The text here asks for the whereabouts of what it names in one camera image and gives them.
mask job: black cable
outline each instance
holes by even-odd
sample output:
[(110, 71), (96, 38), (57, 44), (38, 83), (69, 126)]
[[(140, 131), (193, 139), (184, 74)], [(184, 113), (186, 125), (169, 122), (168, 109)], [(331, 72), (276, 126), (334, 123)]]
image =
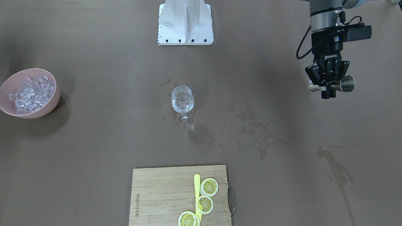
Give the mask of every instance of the black cable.
[(354, 19), (356, 19), (356, 18), (359, 18), (359, 22), (358, 22), (358, 23), (360, 23), (361, 20), (362, 20), (361, 16), (355, 16), (355, 17), (353, 17), (349, 22), (343, 23), (343, 24), (344, 24), (344, 25), (348, 25), (348, 24), (350, 24), (350, 23), (351, 23)]
[(305, 53), (303, 56), (299, 57), (300, 48), (302, 47), (302, 44), (303, 44), (303, 42), (304, 42), (304, 39), (306, 39), (306, 36), (307, 36), (308, 32), (310, 31), (310, 29), (311, 29), (311, 26), (308, 27), (306, 33), (304, 34), (303, 39), (301, 40), (301, 42), (300, 42), (300, 44), (299, 44), (299, 47), (297, 48), (297, 51), (296, 51), (296, 58), (297, 58), (298, 60), (299, 60), (299, 59), (302, 59), (302, 58), (305, 58), (311, 51), (313, 51), (313, 48), (311, 48), (307, 53)]

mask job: white plastic base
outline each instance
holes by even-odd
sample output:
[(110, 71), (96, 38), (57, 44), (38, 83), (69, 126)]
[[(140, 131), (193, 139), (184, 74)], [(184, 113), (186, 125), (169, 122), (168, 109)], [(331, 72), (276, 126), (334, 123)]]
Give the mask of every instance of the white plastic base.
[(211, 6), (204, 0), (166, 0), (159, 6), (159, 45), (211, 45)]

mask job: glass of water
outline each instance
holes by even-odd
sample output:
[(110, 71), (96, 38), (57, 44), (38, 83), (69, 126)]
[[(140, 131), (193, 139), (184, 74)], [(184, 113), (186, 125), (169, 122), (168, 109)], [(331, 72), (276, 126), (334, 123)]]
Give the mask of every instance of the glass of water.
[(176, 122), (180, 126), (189, 126), (193, 122), (188, 112), (194, 107), (194, 97), (187, 86), (178, 86), (172, 92), (172, 107), (177, 111)]

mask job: robotic arm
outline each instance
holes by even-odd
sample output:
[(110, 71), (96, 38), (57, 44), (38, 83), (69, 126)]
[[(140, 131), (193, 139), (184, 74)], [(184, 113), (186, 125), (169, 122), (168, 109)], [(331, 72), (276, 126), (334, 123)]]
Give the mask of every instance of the robotic arm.
[[(355, 85), (354, 79), (346, 75), (350, 65), (343, 61), (340, 52), (343, 43), (371, 38), (371, 26), (365, 26), (360, 21), (350, 24), (345, 21), (343, 8), (357, 7), (365, 0), (304, 0), (310, 2), (311, 26), (304, 35), (296, 56), (304, 58), (310, 52), (314, 55), (313, 65), (305, 71), (310, 78), (309, 89), (312, 92), (321, 91), (323, 99), (335, 98), (336, 91), (350, 93)], [(299, 57), (300, 47), (311, 29), (312, 48)]]

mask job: table surface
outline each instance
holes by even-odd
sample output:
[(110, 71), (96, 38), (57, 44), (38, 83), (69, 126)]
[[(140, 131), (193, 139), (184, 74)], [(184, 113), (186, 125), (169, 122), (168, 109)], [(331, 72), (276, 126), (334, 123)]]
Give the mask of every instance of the table surface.
[[(163, 0), (4, 0), (0, 82), (51, 72), (59, 105), (0, 114), (0, 225), (128, 225), (134, 168), (225, 164), (233, 225), (402, 222), (402, 13), (346, 10), (372, 25), (344, 44), (351, 94), (307, 89), (304, 1), (207, 1), (214, 44), (158, 46)], [(301, 52), (310, 48), (310, 37)], [(189, 86), (192, 127), (170, 94)]]

